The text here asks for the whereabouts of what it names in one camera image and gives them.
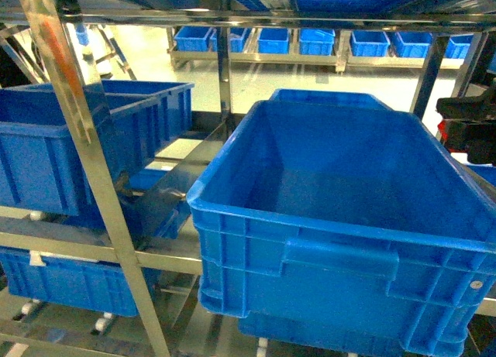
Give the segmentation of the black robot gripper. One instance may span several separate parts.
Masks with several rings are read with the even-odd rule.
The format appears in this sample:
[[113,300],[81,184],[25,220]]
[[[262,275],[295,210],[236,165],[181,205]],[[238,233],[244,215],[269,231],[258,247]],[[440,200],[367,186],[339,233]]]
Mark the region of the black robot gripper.
[[473,164],[495,163],[495,87],[479,96],[440,98],[436,110],[441,143],[451,153],[466,153]]

